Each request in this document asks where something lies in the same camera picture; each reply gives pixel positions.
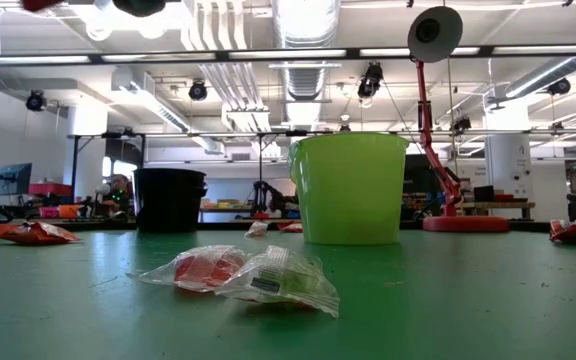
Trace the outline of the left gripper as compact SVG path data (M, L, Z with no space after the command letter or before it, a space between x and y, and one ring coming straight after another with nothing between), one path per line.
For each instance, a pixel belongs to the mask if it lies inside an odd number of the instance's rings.
M165 0L113 0L114 6L131 16L137 18L149 17L161 12L165 6Z

